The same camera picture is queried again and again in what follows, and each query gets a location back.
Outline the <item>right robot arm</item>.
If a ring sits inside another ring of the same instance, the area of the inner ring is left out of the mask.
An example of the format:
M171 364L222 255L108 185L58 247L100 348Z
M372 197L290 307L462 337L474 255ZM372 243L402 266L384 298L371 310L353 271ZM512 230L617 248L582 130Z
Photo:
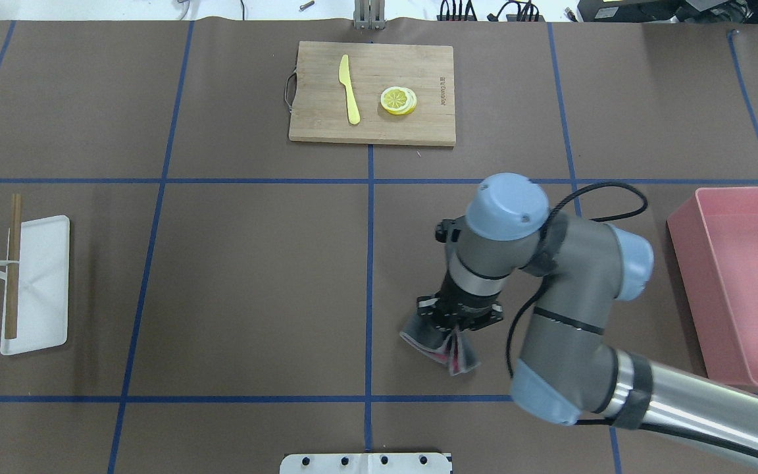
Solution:
M522 311L530 322L515 362L508 362L514 403L548 423L594 423L685 440L758 468L758 396L714 383L640 354L610 347L603 336L611 306L643 293L655 266L647 240L617 228L611 216L563 213L577 197L619 187L649 202L634 186L603 181L550 206L524 175L484 179L460 218L436 225L445 246L440 289L418 298L401 337L452 375L478 366L467 331L503 320L499 295L515 271L541 283Z

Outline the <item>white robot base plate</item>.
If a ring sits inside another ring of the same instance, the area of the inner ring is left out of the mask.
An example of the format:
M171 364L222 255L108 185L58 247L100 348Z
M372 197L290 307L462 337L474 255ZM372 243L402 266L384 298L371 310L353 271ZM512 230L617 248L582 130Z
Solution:
M293 454L280 473L453 473L451 455L439 452Z

